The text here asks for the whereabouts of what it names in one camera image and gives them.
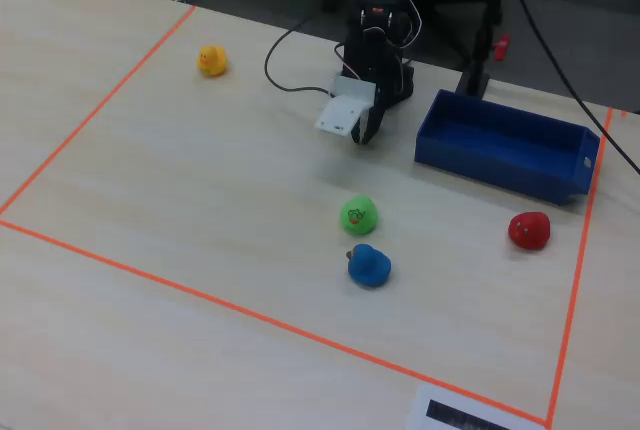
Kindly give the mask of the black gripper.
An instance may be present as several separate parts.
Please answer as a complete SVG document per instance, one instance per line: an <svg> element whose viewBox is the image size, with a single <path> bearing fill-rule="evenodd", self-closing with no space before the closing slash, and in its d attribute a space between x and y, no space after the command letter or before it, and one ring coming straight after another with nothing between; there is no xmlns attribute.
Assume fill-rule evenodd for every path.
<svg viewBox="0 0 640 430"><path fill-rule="evenodd" d="M386 112L385 103L400 97L400 57L380 33L350 32L342 54L342 75L374 83L377 96L369 112L362 112L351 130L355 144L368 144L378 132Z"/></svg>

